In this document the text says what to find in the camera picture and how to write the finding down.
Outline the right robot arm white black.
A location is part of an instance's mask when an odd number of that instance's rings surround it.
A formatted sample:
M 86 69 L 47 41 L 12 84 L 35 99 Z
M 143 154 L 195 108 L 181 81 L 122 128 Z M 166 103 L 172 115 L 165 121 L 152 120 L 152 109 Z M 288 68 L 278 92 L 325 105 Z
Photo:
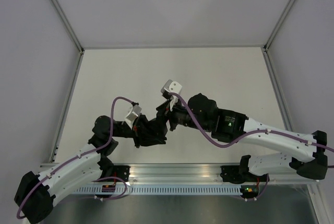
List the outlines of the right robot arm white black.
M 264 180 L 271 173 L 295 172 L 303 178 L 323 180 L 328 170 L 327 134 L 315 131 L 301 134 L 260 123 L 245 114 L 220 109 L 214 100 L 201 93 L 184 102 L 167 96 L 156 108 L 156 118 L 170 124 L 170 130 L 182 125 L 198 129 L 215 146 L 228 148 L 238 143 L 262 146 L 275 151 L 271 155 L 244 155 L 238 166 L 223 168 L 224 181 L 241 184 Z

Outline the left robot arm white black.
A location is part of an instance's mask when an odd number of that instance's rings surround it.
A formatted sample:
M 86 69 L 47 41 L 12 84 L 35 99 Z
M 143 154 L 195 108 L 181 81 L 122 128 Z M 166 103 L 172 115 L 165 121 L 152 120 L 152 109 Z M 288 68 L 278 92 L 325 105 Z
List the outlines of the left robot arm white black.
M 14 197 L 19 207 L 17 218 L 39 223 L 65 197 L 90 182 L 121 182 L 127 187 L 127 176 L 121 175 L 108 158 L 118 145 L 114 138 L 131 138 L 137 148 L 162 145 L 166 143 L 166 123 L 163 116 L 147 120 L 143 114 L 130 123 L 98 117 L 93 136 L 77 154 L 48 170 L 38 174 L 30 171 L 22 177 Z

